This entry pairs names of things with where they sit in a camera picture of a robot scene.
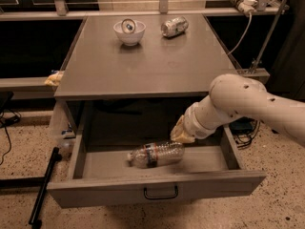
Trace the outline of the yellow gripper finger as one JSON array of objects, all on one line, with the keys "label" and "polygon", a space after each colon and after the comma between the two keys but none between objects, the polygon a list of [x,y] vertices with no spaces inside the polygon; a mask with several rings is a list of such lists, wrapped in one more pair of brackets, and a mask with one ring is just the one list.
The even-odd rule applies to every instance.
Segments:
[{"label": "yellow gripper finger", "polygon": [[171,131],[171,140],[180,143],[194,143],[195,138],[187,134],[183,129],[173,129]]},{"label": "yellow gripper finger", "polygon": [[184,115],[179,117],[175,126],[173,127],[174,132],[183,132],[185,130],[184,118]]}]

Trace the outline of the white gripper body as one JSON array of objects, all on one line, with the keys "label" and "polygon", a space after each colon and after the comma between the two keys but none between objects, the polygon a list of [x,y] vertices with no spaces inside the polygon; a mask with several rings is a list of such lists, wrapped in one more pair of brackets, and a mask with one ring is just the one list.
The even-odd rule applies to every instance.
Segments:
[{"label": "white gripper body", "polygon": [[192,138],[205,139],[215,132],[215,129],[208,129],[204,127],[195,115],[195,110],[199,103],[195,102],[184,113],[183,129],[186,134]]}]

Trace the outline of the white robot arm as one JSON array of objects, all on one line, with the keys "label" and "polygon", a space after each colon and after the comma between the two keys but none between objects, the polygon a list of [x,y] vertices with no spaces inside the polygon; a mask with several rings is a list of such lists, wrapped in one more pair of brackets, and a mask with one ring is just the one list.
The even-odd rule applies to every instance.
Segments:
[{"label": "white robot arm", "polygon": [[193,143],[241,117],[260,121],[305,146],[305,103],[270,94],[261,82],[236,74],[213,80],[209,94],[180,116],[171,140]]}]

